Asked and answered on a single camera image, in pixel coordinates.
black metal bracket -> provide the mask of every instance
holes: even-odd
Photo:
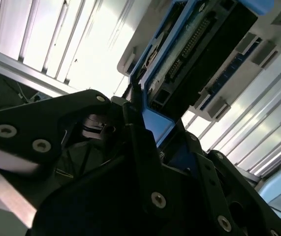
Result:
[[[140,110],[132,103],[123,104],[123,114],[124,139],[132,147],[130,154],[134,157],[139,193],[145,211],[159,218],[171,218],[173,206],[154,136],[145,128]]]
[[[111,102],[86,90],[0,111],[0,169],[17,174],[43,174],[62,153],[74,125],[89,114],[105,115]]]

blue component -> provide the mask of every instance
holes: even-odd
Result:
[[[143,110],[143,117],[145,121],[146,128],[151,130],[154,134],[157,146],[159,146],[163,140],[167,137],[167,135],[170,133],[170,131],[173,129],[175,122],[165,116],[162,116],[158,112],[150,109],[148,107],[148,102],[147,102],[147,91],[148,91],[148,84],[150,84],[150,80],[156,70],[158,69],[159,65],[163,61],[164,57],[167,55],[168,50],[170,49],[172,43],[176,40],[178,34],[180,33],[182,27],[184,26],[185,22],[189,18],[190,14],[193,12],[194,7],[197,2],[200,0],[173,0],[172,4],[166,14],[166,16],[163,19],[163,23],[167,19],[167,16],[169,15],[172,7],[175,4],[181,3],[181,2],[186,2],[186,5],[179,16],[177,22],[175,23],[173,29],[171,30],[168,38],[166,39],[165,43],[163,44],[160,52],[158,53],[157,57],[155,58],[151,68],[145,73],[143,78],[140,81],[142,90],[144,91],[143,93],[143,102],[144,102],[144,110]],[[255,11],[258,14],[266,14],[274,5],[273,0],[240,0],[245,6],[249,7],[251,10]],[[160,34],[161,28],[163,26],[163,23],[159,26],[157,29],[153,39],[150,41],[149,45],[145,49],[143,55],[137,62],[136,66],[134,67],[130,78],[129,82],[133,80],[135,77],[135,71],[137,68],[141,67],[142,64],[141,62],[144,61],[146,58],[152,44],[153,40],[157,38]]]
[[[214,84],[209,89],[210,97],[201,106],[200,110],[204,110],[206,106],[211,102],[214,96],[220,91],[220,89],[228,82],[229,79],[234,75],[234,73],[240,68],[240,66],[245,62],[245,60],[251,55],[251,53],[257,48],[261,43],[262,39],[258,38],[256,42],[249,48],[249,50],[243,55],[238,53],[232,62],[226,67],[223,73],[218,77]]]
[[[270,203],[272,200],[281,195],[281,171],[272,176],[258,191],[258,193],[267,203]],[[277,209],[273,210],[281,218],[281,212]]]
[[[174,6],[174,4],[177,4],[178,2],[184,2],[184,1],[174,1],[172,3],[171,7],[169,8],[168,13],[165,16],[163,22],[167,19],[167,16],[168,16],[169,12],[171,11],[172,7]],[[145,125],[146,125],[147,129],[149,129],[153,132],[157,146],[160,146],[160,144],[163,142],[163,140],[171,132],[171,130],[173,129],[173,127],[175,125],[175,122],[148,107],[147,93],[146,93],[148,91],[148,84],[150,82],[150,79],[152,78],[152,76],[154,75],[156,70],[158,69],[159,65],[163,61],[164,57],[167,55],[169,48],[171,47],[172,43],[177,38],[183,25],[189,18],[190,14],[193,12],[194,6],[196,5],[197,2],[199,2],[199,0],[188,0],[187,1],[181,15],[179,16],[177,22],[175,23],[173,29],[170,32],[168,38],[166,39],[165,43],[163,44],[159,54],[155,58],[155,61],[153,62],[150,69],[145,73],[145,75],[142,77],[142,79],[140,81],[142,90],[144,91],[144,93],[143,93],[143,95],[144,95],[144,97],[143,97],[143,102],[144,102],[143,117],[144,117]],[[154,38],[159,36],[162,25],[163,24],[160,25]],[[132,79],[136,68],[139,66],[142,66],[140,64],[140,62],[143,61],[144,57],[147,55],[148,51],[150,50],[152,41],[153,41],[153,39],[151,40],[149,46],[146,48],[145,52],[143,53],[143,55],[139,59],[138,63],[136,64],[134,70],[132,71],[132,73],[130,75],[130,79]]]
[[[239,0],[258,15],[265,15],[274,8],[274,0]]]
[[[174,157],[171,159],[171,161],[168,163],[168,166],[177,168],[181,171],[186,170],[189,168],[190,173],[194,178],[197,178],[197,165],[195,156],[193,153],[190,153],[188,151],[187,144],[183,144],[179,150],[176,152]]]

blue plastic part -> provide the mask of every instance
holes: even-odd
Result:
[[[163,140],[167,137],[167,135],[171,132],[173,127],[175,126],[175,121],[161,115],[160,113],[150,109],[148,107],[148,101],[147,101],[147,91],[148,91],[148,84],[158,69],[159,65],[163,61],[164,57],[167,55],[167,52],[169,48],[171,47],[172,43],[176,40],[178,34],[180,33],[183,25],[185,24],[186,20],[189,18],[190,14],[194,10],[194,7],[197,2],[200,0],[173,0],[171,6],[168,9],[167,14],[165,15],[162,24],[157,29],[153,39],[150,41],[148,46],[146,47],[144,53],[142,54],[141,58],[137,62],[136,66],[134,67],[129,82],[131,83],[131,80],[134,77],[134,73],[136,69],[141,65],[141,62],[145,59],[147,56],[152,44],[153,40],[157,38],[160,34],[161,28],[163,26],[164,21],[167,19],[167,16],[169,15],[169,12],[171,11],[174,4],[177,4],[179,2],[186,2],[186,5],[179,16],[177,22],[175,23],[173,29],[171,30],[168,38],[166,39],[165,43],[163,44],[161,50],[159,51],[156,59],[154,60],[151,68],[145,73],[143,78],[140,81],[143,92],[143,102],[144,102],[144,110],[143,110],[143,117],[145,121],[146,128],[151,130],[154,134],[155,141],[157,143],[157,146],[159,146]],[[266,14],[273,6],[274,1],[273,0],[241,0],[245,6],[249,7],[251,10],[256,12],[257,14]]]
[[[258,15],[266,15],[274,7],[274,0],[239,0]]]
[[[269,178],[258,193],[267,203],[278,197],[281,194],[281,171]],[[276,209],[273,210],[281,218],[281,212]]]

silver screw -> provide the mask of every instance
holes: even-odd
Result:
[[[12,138],[17,134],[17,129],[10,124],[0,125],[0,137],[2,138]]]
[[[219,159],[223,160],[223,155],[221,153],[217,153],[217,156],[219,157]]]
[[[278,236],[278,234],[274,230],[270,230],[270,233],[272,234],[272,236]]]
[[[206,6],[206,4],[203,3],[199,8],[199,12],[202,12],[205,9],[205,6]]]
[[[197,140],[196,136],[195,136],[195,135],[193,135],[193,134],[191,134],[191,135],[190,135],[190,137],[191,137],[191,139],[193,139],[194,141],[196,141],[196,140]]]
[[[164,196],[158,192],[153,192],[151,194],[151,201],[156,207],[160,209],[163,209],[166,206],[166,200]]]
[[[232,230],[232,226],[230,224],[230,222],[227,220],[227,218],[225,218],[224,216],[220,215],[217,218],[220,226],[227,232],[231,232]]]
[[[101,96],[96,96],[97,100],[99,100],[100,102],[105,102],[105,98],[101,97]]]
[[[45,139],[37,139],[32,143],[32,147],[35,151],[45,153],[52,148],[52,145]]]

mounting hole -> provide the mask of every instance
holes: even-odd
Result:
[[[216,182],[214,182],[212,179],[209,180],[209,182],[210,182],[210,184],[211,184],[212,186],[215,186],[215,185],[216,185]]]
[[[32,143],[32,148],[37,152],[45,153],[51,150],[52,145],[45,139],[37,139]]]
[[[1,124],[0,125],[0,137],[1,138],[12,138],[14,136],[16,136],[17,134],[17,129],[10,125],[10,124]]]

